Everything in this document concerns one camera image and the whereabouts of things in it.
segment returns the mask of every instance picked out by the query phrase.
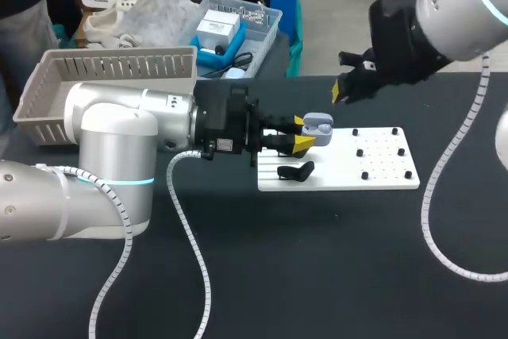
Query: plastic bag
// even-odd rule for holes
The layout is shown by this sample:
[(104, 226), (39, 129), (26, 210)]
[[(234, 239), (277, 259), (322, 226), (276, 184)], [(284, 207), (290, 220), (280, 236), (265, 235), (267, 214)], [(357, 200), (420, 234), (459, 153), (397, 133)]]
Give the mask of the plastic bag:
[(190, 0), (137, 0), (118, 26), (141, 47), (174, 47), (185, 24), (198, 11)]

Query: white pegboard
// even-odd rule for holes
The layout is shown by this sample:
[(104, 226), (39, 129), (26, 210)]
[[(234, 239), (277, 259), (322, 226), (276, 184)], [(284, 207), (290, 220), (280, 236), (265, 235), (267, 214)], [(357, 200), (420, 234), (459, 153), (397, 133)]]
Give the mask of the white pegboard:
[[(397, 134), (392, 127), (333, 129), (332, 141), (325, 147), (312, 147), (302, 159), (280, 156), (275, 150), (263, 150), (258, 155), (257, 184), (260, 191), (354, 191), (354, 190), (414, 190), (420, 179), (414, 166), (406, 135), (401, 128)], [(265, 131), (265, 135), (276, 133)], [(404, 149), (400, 156), (398, 150)], [(361, 157), (358, 149), (364, 150)], [(304, 183), (281, 180), (278, 166), (300, 167), (312, 160), (315, 169)], [(368, 172), (368, 179), (362, 173)], [(406, 179), (411, 171), (411, 179)]]

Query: person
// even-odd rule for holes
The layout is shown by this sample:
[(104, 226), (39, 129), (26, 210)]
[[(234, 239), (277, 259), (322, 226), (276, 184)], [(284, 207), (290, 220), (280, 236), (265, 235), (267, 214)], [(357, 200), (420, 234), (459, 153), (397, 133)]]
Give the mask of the person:
[[(53, 9), (69, 25), (79, 23), (76, 5), (67, 12), (59, 0)], [(23, 91), (33, 69), (48, 49), (58, 48), (46, 0), (0, 0), (0, 134), (13, 126), (12, 108), (6, 93), (6, 78)]]

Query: white plastic basket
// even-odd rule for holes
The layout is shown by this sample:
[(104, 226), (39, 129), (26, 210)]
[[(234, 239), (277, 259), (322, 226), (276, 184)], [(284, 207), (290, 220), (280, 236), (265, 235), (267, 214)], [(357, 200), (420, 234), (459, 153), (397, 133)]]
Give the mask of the white plastic basket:
[[(282, 11), (241, 0), (202, 0), (196, 16), (180, 34), (180, 45), (188, 45), (191, 42), (196, 34), (199, 22), (208, 10), (238, 13), (241, 20), (247, 22), (245, 41), (237, 55), (244, 52), (252, 53), (252, 62), (245, 72), (245, 78), (254, 77), (277, 36), (279, 21), (283, 16)], [(204, 75), (210, 71), (214, 70), (198, 66), (198, 75)]]
[(47, 51), (26, 83), (14, 121), (36, 144), (71, 144), (63, 115), (76, 83), (191, 94), (196, 53), (196, 47)]

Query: blue tray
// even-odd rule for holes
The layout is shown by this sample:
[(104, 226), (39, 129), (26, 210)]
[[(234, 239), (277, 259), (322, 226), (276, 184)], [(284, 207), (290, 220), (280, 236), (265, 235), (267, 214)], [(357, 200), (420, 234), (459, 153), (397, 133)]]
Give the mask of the blue tray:
[(245, 21), (241, 21), (240, 29), (238, 29), (237, 34), (231, 40), (231, 44), (223, 56), (202, 51), (201, 45), (199, 44), (198, 35), (194, 36), (194, 39), (192, 39), (190, 45), (198, 47), (198, 65), (202, 65), (203, 67), (211, 67), (217, 71), (220, 71), (221, 69), (224, 69), (230, 65), (233, 62), (238, 49), (240, 49), (241, 45), (245, 41), (246, 32), (247, 23)]

